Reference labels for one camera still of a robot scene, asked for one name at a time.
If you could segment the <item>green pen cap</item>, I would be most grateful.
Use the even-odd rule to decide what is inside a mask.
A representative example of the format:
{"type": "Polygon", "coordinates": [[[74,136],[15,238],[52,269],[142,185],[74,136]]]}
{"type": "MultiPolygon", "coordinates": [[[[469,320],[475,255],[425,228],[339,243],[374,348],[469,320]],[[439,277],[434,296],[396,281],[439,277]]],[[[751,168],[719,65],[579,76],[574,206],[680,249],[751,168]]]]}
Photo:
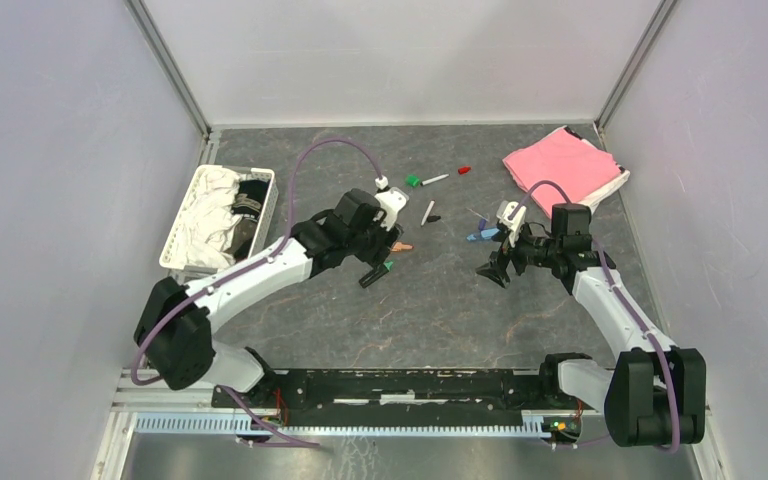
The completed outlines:
{"type": "Polygon", "coordinates": [[[405,178],[405,183],[411,187],[418,187],[421,185],[422,180],[415,175],[408,175],[405,178]]]}

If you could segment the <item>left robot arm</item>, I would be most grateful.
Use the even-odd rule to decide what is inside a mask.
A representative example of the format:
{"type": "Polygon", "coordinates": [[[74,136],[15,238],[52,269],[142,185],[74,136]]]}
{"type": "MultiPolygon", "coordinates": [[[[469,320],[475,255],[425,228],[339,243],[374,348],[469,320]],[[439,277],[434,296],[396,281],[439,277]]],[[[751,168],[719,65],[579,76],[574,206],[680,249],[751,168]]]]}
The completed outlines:
{"type": "Polygon", "coordinates": [[[250,407],[274,394],[267,366],[253,350],[215,339],[229,320],[266,297],[305,282],[354,257],[370,266],[359,284],[371,286],[389,271],[386,262],[403,230],[397,222],[408,196],[396,189],[370,194],[354,188],[337,206],[295,224],[260,253],[185,284],[157,282],[134,333],[138,358],[173,391],[199,381],[230,387],[250,407]]]}

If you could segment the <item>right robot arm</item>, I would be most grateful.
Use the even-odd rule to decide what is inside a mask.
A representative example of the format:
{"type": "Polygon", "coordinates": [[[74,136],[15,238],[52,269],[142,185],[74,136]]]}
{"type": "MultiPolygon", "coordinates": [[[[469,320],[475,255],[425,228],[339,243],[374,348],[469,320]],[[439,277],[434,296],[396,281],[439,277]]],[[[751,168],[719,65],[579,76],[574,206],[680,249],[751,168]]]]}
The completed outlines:
{"type": "Polygon", "coordinates": [[[649,319],[622,282],[613,260],[590,232],[592,212],[576,203],[554,205],[551,227],[537,235],[524,206],[504,202],[497,211],[500,247],[483,276],[507,287],[510,269],[545,268],[589,314],[615,357],[612,370],[583,354],[547,358],[549,374],[537,382],[540,400],[562,408],[574,398],[603,415],[621,447],[674,451],[700,443],[706,432],[707,365],[695,348],[681,348],[649,319]]]}

